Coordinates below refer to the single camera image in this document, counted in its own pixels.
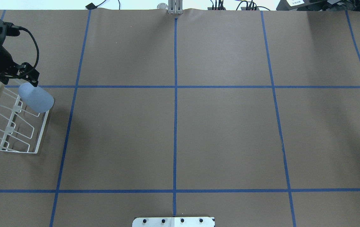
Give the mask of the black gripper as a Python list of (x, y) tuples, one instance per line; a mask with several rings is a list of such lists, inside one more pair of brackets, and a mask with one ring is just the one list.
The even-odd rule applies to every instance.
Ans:
[(30, 63), (17, 64), (3, 45), (0, 45), (0, 81), (8, 83), (9, 79), (22, 79), (32, 86), (38, 86), (40, 73)]

